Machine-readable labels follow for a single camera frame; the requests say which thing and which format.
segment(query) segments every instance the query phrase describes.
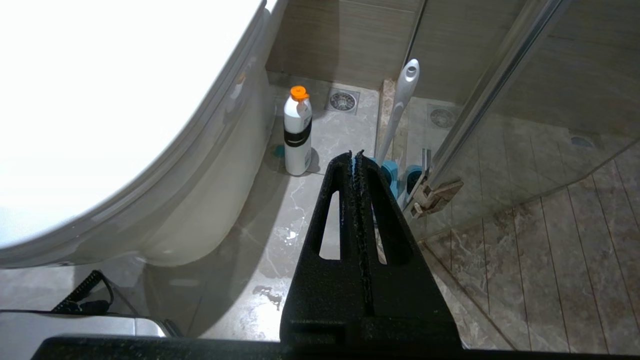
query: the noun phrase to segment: shower floor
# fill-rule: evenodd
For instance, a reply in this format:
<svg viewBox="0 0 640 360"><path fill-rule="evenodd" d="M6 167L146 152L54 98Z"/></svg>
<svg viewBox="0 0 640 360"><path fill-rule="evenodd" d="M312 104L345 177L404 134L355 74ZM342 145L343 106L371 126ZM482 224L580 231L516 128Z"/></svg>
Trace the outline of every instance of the shower floor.
<svg viewBox="0 0 640 360"><path fill-rule="evenodd" d="M635 144L570 186L422 239L452 279L443 292L466 302L450 308L467 345L639 355L639 175Z"/></svg>

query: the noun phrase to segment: glass shower door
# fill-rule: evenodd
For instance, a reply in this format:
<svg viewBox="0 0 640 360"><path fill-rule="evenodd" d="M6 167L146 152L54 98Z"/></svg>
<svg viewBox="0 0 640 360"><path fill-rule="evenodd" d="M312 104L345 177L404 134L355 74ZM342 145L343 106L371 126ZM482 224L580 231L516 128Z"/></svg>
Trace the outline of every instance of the glass shower door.
<svg viewBox="0 0 640 360"><path fill-rule="evenodd" d="M582 179L640 138L638 10L625 0L523 5L433 158L431 189L464 185L416 220L427 236Z"/></svg>

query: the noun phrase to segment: black cable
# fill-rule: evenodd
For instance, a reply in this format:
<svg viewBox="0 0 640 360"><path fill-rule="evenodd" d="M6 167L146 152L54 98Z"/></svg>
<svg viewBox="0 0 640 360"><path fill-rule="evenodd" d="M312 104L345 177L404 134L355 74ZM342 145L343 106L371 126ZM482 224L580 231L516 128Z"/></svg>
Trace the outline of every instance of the black cable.
<svg viewBox="0 0 640 360"><path fill-rule="evenodd" d="M109 292L109 301L95 300L88 301L80 304L79 302L86 299L91 291L100 283L103 282L107 291ZM109 307L113 304L114 296L113 289L109 280L104 274L98 270L94 270L89 276L80 283L64 300L62 300L56 307L51 310L52 313L58 314L91 314L91 315L104 315L109 310Z"/></svg>

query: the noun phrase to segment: shower floor drain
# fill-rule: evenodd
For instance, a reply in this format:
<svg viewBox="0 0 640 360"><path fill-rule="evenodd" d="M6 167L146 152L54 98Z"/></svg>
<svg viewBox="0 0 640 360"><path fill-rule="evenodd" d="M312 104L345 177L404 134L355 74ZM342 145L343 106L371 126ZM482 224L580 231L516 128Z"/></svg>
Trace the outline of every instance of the shower floor drain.
<svg viewBox="0 0 640 360"><path fill-rule="evenodd" d="M329 91L326 109L355 115L359 98L359 92L332 88Z"/></svg>
<svg viewBox="0 0 640 360"><path fill-rule="evenodd" d="M446 109L433 110L431 114L429 114L429 118L431 118L432 123L438 127L442 127L443 129L452 127L453 122L455 121L453 113Z"/></svg>
<svg viewBox="0 0 640 360"><path fill-rule="evenodd" d="M347 94L346 92L337 92L331 95L331 99L329 99L331 106L334 109L340 111L349 111L353 109L356 104L356 99L351 96L351 94Z"/></svg>

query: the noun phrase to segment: shower enclosure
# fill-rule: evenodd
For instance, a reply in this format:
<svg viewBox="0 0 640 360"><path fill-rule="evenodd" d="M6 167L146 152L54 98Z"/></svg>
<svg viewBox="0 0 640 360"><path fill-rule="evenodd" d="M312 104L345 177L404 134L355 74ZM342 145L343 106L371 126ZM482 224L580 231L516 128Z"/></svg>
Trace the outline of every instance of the shower enclosure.
<svg viewBox="0 0 640 360"><path fill-rule="evenodd" d="M634 0L427 0L408 56L422 73L394 141L401 168L429 164L428 189L463 186L420 217L409 197L414 232L553 192L640 138L639 20Z"/></svg>

